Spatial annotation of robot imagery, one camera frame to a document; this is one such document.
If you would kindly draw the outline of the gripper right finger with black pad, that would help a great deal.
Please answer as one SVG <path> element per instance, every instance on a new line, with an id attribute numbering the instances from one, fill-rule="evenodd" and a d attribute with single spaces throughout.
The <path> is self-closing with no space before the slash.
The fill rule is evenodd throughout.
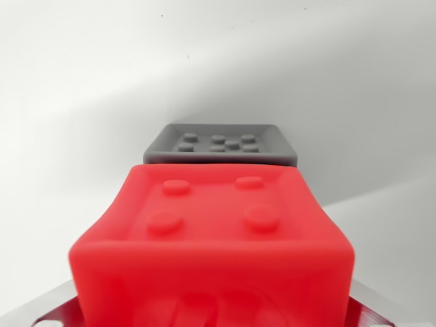
<path id="1" fill-rule="evenodd" d="M 345 326 L 426 326 L 426 320 L 354 279 Z"/>

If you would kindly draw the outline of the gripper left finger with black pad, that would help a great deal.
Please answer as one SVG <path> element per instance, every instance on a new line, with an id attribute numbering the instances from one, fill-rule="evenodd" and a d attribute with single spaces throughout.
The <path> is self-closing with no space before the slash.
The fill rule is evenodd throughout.
<path id="1" fill-rule="evenodd" d="M 35 326 L 44 320 L 63 326 L 85 326 L 73 281 L 38 296 L 9 313 L 9 326 Z"/>

